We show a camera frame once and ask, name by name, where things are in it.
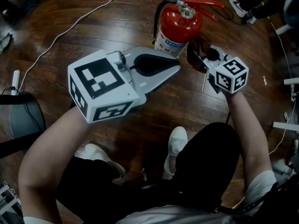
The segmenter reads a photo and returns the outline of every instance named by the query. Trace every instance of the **white cube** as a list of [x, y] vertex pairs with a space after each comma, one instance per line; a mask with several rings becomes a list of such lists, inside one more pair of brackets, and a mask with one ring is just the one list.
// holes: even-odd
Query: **white cube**
[[220, 64], [215, 71], [216, 85], [232, 94], [247, 84], [249, 69], [238, 57]]
[[103, 50], [68, 66], [69, 92], [88, 123], [125, 115], [139, 98]]

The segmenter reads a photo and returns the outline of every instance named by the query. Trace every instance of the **fire extinguisher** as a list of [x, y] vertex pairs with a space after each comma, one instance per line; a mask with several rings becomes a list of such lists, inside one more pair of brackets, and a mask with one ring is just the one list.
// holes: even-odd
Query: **fire extinguisher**
[[[200, 13], [217, 21], [217, 18], [202, 9], [201, 5], [224, 8], [223, 3], [214, 0], [162, 1], [155, 14], [154, 39], [156, 40], [153, 41], [155, 49], [179, 56], [187, 43], [200, 33], [202, 27]], [[164, 6], [166, 7], [161, 14], [160, 29], [157, 35], [159, 16]]]

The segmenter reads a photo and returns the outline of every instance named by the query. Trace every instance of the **shoe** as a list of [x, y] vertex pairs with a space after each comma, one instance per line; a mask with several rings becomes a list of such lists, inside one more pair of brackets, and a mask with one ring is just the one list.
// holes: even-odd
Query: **shoe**
[[239, 0], [228, 0], [230, 5], [232, 5], [233, 9], [235, 10], [235, 13], [237, 13], [237, 15], [241, 18], [243, 18], [247, 11], [243, 10], [241, 7], [240, 7], [240, 2]]
[[88, 154], [85, 152], [85, 146], [81, 145], [77, 151], [75, 152], [74, 156], [76, 158], [80, 158], [80, 159], [89, 159], [91, 160], [89, 157], [88, 157]]
[[99, 146], [89, 143], [85, 146], [85, 153], [90, 160], [103, 160], [104, 162], [112, 162], [120, 174], [118, 178], [114, 178], [114, 181], [119, 181], [126, 175], [125, 168], [117, 162], [111, 160], [106, 152]]
[[167, 174], [174, 175], [170, 171], [169, 157], [177, 156], [179, 152], [183, 150], [185, 145], [188, 143], [187, 132], [182, 126], [176, 127], [170, 134], [168, 141], [168, 155], [164, 163], [164, 170]]
[[249, 11], [246, 13], [246, 15], [243, 17], [243, 23], [250, 23], [253, 24], [256, 21], [256, 18], [254, 15], [252, 15], [252, 12]]
[[0, 41], [0, 54], [3, 52], [3, 50], [9, 45], [11, 41], [11, 34], [7, 34], [4, 38], [1, 39]]

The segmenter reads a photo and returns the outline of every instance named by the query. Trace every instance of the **fire extinguisher label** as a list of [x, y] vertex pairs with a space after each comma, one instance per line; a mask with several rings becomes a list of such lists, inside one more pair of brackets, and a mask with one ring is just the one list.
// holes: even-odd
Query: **fire extinguisher label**
[[155, 49], [164, 51], [172, 56], [178, 56], [185, 46], [186, 43], [176, 43], [167, 39], [167, 37], [162, 33], [162, 31], [159, 30], [155, 42]]

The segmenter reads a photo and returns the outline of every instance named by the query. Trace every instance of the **white shirt sleeve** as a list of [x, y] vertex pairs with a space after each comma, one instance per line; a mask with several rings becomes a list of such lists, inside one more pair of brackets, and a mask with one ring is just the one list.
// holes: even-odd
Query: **white shirt sleeve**
[[23, 220], [25, 224], [54, 224], [52, 222], [48, 222], [35, 217], [24, 217]]
[[[276, 178], [272, 170], [267, 170], [260, 173], [249, 185], [246, 195], [245, 195], [245, 206], [250, 205], [264, 196], [269, 192], [274, 183], [276, 183]], [[246, 213], [247, 215], [254, 215], [262, 205], [259, 204], [254, 209]]]

